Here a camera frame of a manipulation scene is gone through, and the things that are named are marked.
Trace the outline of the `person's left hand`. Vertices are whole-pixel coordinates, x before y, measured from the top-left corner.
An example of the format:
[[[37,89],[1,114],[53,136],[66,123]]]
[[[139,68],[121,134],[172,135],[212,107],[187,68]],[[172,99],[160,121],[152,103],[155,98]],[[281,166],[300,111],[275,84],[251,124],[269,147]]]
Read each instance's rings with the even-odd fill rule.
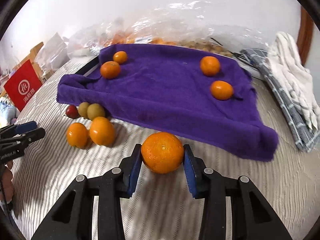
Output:
[[[13,161],[9,161],[4,165],[4,171],[1,177],[1,201],[9,203],[14,195],[14,186],[12,183],[13,174],[12,167]]]

